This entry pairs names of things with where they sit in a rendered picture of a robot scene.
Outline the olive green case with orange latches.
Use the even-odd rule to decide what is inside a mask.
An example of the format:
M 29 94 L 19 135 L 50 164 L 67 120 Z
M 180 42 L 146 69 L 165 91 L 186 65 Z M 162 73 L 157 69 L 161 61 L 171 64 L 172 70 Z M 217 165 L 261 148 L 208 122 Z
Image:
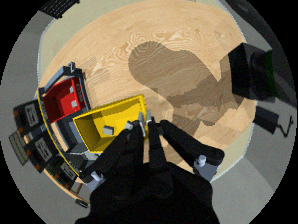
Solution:
M 78 177 L 62 156 L 56 156 L 45 170 L 69 191 Z

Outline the red open bin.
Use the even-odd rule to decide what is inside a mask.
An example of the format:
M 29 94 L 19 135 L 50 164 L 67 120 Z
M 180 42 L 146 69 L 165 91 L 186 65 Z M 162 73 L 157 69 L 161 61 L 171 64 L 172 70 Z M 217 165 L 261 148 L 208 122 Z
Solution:
M 71 86 L 74 93 L 70 93 L 69 87 Z M 50 124 L 86 107 L 79 77 L 71 77 L 55 84 L 43 97 L 43 100 Z M 72 107 L 71 102 L 74 100 L 78 107 Z

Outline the yellow bin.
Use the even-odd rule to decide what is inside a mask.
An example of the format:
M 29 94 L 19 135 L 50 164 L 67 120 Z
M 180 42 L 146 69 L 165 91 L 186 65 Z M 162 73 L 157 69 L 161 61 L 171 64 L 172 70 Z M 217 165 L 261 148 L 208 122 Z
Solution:
M 144 103 L 145 99 L 143 100 L 143 98 L 143 94 L 140 94 L 121 99 L 90 109 L 73 118 L 77 130 L 90 153 L 102 153 L 124 129 L 128 120 L 130 122 L 137 120 L 140 111 L 142 111 L 146 125 L 145 141 L 148 140 L 147 107 L 145 107 L 146 103 Z M 112 136 L 103 134 L 103 127 L 105 125 L 114 127 L 114 134 Z

